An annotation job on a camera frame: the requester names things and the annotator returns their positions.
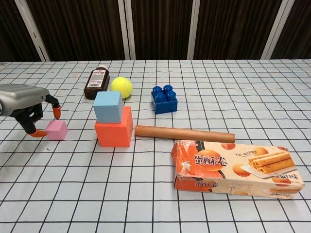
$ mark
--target stacked blocks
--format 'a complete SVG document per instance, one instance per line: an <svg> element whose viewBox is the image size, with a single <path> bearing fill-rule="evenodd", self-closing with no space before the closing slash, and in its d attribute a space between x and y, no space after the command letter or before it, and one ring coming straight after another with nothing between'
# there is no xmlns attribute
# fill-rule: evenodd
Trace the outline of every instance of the stacked blocks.
<svg viewBox="0 0 311 233"><path fill-rule="evenodd" d="M45 132L48 134L49 140L64 140L68 133L68 128L63 120L53 120L48 124Z"/></svg>
<svg viewBox="0 0 311 233"><path fill-rule="evenodd" d="M94 101L95 131L101 147L129 147L133 119L130 106L123 106L120 92L98 92Z"/></svg>
<svg viewBox="0 0 311 233"><path fill-rule="evenodd" d="M161 87L155 86L151 92L151 101L155 114L177 111L178 101L171 85L165 85L163 90Z"/></svg>

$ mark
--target bottle cap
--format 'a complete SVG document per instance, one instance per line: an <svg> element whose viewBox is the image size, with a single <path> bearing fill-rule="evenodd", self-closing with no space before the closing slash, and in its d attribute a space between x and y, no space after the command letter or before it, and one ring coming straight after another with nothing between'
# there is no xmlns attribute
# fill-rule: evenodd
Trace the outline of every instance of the bottle cap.
<svg viewBox="0 0 311 233"><path fill-rule="evenodd" d="M108 68L104 65L99 65L99 66L97 66L97 68L105 68L106 70L108 70Z"/></svg>

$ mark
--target bottle label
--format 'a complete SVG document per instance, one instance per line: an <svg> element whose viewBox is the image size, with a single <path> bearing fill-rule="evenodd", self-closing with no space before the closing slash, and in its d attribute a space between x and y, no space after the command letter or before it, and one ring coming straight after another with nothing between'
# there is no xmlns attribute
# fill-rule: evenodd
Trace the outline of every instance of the bottle label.
<svg viewBox="0 0 311 233"><path fill-rule="evenodd" d="M101 87L104 81L106 70L93 71L92 77L89 79L87 87Z"/></svg>

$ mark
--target rolling pin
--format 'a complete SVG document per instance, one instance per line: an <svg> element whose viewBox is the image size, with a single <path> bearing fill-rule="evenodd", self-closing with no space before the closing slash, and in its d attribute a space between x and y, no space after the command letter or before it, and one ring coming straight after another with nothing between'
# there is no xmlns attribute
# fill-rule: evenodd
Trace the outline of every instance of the rolling pin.
<svg viewBox="0 0 311 233"><path fill-rule="evenodd" d="M137 125L135 135L183 140L234 143L235 134Z"/></svg>

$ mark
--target blue lego brick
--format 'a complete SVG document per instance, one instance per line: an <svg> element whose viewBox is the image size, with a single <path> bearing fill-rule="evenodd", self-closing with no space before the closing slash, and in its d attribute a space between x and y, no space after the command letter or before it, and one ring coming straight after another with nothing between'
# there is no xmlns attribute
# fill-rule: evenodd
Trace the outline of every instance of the blue lego brick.
<svg viewBox="0 0 311 233"><path fill-rule="evenodd" d="M97 93L93 108L97 121L101 124L121 123L123 103L118 91L100 91Z"/></svg>
<svg viewBox="0 0 311 233"><path fill-rule="evenodd" d="M163 90L155 86L151 92L151 101L155 114L170 113L177 111L176 93L171 85L164 86Z"/></svg>

